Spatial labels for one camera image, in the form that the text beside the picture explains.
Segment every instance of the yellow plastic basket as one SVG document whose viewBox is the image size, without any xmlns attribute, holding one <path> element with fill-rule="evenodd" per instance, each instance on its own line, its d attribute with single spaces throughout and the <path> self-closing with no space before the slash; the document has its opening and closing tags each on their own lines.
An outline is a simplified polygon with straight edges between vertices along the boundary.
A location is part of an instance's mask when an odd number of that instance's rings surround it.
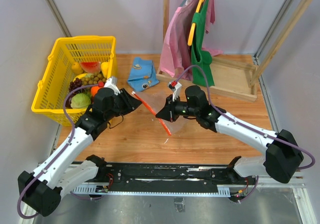
<svg viewBox="0 0 320 224">
<path fill-rule="evenodd" d="M 76 76 L 73 62 L 109 62 L 108 78 L 117 76 L 116 39 L 112 36 L 77 36 L 56 40 L 42 80 L 38 83 L 32 103 L 34 113 L 43 114 L 63 126 L 71 126 L 63 113 L 64 99 L 69 84 Z M 85 109 L 68 109 L 67 113 L 76 122 Z"/>
</svg>

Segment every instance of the wooden table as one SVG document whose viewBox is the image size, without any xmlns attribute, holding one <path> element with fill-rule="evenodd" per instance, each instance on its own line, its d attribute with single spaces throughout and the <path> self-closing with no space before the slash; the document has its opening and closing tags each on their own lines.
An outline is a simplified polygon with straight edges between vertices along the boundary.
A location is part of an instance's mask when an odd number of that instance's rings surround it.
<svg viewBox="0 0 320 224">
<path fill-rule="evenodd" d="M 136 56 L 153 60 L 156 69 L 159 65 L 160 55 L 117 55 L 117 85 L 119 89 L 125 87 L 129 93 L 132 88 L 127 84 L 127 78 Z M 219 57 L 252 63 L 250 55 L 221 55 Z M 150 94 L 159 91 L 165 91 L 167 95 L 172 93 L 167 83 L 164 82 L 145 90 Z M 181 100 L 185 100 L 184 91 L 183 89 L 181 92 Z M 211 96 L 215 105 L 226 109 L 234 116 L 261 128 L 271 129 L 260 88 L 254 103 L 218 95 Z M 121 117 L 118 117 L 113 120 L 112 125 L 120 121 Z M 65 140 L 70 130 L 70 127 L 62 128 L 59 144 Z M 102 133 L 77 157 L 77 160 L 85 160 L 92 154 L 104 157 L 107 162 L 193 164 L 228 164 L 235 156 L 260 155 L 257 150 L 232 137 L 203 129 L 195 120 L 187 121 L 180 131 L 168 137 L 162 125 L 144 105 L 126 115 L 124 122 L 118 127 Z"/>
</svg>

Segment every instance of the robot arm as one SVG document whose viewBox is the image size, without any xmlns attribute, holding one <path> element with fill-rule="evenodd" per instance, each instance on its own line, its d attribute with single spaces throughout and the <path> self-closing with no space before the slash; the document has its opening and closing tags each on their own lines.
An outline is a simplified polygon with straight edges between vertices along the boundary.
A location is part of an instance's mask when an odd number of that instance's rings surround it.
<svg viewBox="0 0 320 224">
<path fill-rule="evenodd" d="M 106 175 L 106 162 L 98 157 L 88 157 L 77 168 L 65 173 L 69 165 L 90 145 L 117 116 L 124 116 L 135 110 L 141 101 L 125 89 L 118 89 L 117 79 L 111 77 L 104 88 L 94 97 L 94 102 L 75 124 L 72 140 L 69 137 L 60 147 L 33 172 L 24 171 L 18 177 L 19 192 L 34 181 L 22 200 L 43 216 L 51 214 L 61 199 L 83 182 Z"/>
<path fill-rule="evenodd" d="M 241 177 L 268 174 L 281 183 L 290 181 L 303 161 L 303 155 L 299 150 L 270 138 L 276 137 L 298 146 L 290 132 L 282 130 L 276 133 L 264 130 L 232 116 L 219 107 L 218 112 L 209 104 L 205 92 L 199 86 L 186 88 L 186 102 L 181 101 L 177 94 L 181 88 L 179 82 L 170 82 L 169 87 L 173 90 L 173 95 L 166 98 L 165 106 L 156 115 L 157 118 L 174 122 L 181 115 L 186 118 L 195 117 L 201 127 L 232 136 L 260 151 L 262 156 L 236 157 L 231 162 L 232 169 Z M 264 135 L 257 134 L 257 131 L 263 132 Z"/>
</svg>

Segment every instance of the red wire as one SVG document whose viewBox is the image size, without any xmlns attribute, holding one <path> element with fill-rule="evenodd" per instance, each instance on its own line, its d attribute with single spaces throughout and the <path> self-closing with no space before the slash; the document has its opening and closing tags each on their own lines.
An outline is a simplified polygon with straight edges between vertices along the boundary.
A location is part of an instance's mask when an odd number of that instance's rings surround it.
<svg viewBox="0 0 320 224">
<path fill-rule="evenodd" d="M 107 175 L 108 175 L 108 177 L 110 178 L 110 180 L 109 180 L 109 186 L 108 186 L 108 188 L 110 189 L 111 185 L 112 185 L 113 182 L 114 182 L 114 178 L 113 178 L 113 175 L 112 175 L 111 173 L 108 173 Z"/>
<path fill-rule="evenodd" d="M 245 191 L 247 188 L 248 188 L 248 186 L 249 186 L 249 180 L 248 180 L 248 178 L 245 178 L 245 181 L 246 181 L 246 187 L 245 188 L 243 188 L 241 191 Z"/>
</svg>

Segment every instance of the metal floor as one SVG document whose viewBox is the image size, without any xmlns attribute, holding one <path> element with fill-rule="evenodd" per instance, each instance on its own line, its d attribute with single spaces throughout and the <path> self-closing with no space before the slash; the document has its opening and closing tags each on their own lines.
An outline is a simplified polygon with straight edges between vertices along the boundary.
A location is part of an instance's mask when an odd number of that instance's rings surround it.
<svg viewBox="0 0 320 224">
<path fill-rule="evenodd" d="M 186 197 L 184 208 L 172 196 L 110 195 L 86 201 L 67 195 L 50 216 L 33 224 L 63 223 L 302 223 L 290 188 L 258 188 L 242 204 L 225 197 Z"/>
</svg>

